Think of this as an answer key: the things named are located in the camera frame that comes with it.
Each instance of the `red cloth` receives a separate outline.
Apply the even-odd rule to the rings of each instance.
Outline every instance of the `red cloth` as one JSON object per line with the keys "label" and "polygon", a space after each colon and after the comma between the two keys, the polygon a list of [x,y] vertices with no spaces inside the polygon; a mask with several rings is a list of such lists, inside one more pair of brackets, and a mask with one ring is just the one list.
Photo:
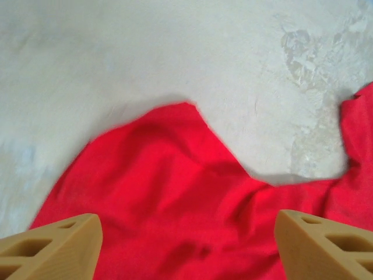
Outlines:
{"label": "red cloth", "polygon": [[372,108],[373,84],[342,104],[342,178],[276,188],[250,178],[193,105],[154,109],[89,143],[31,227],[97,213],[95,279],[285,279],[280,209],[373,230]]}

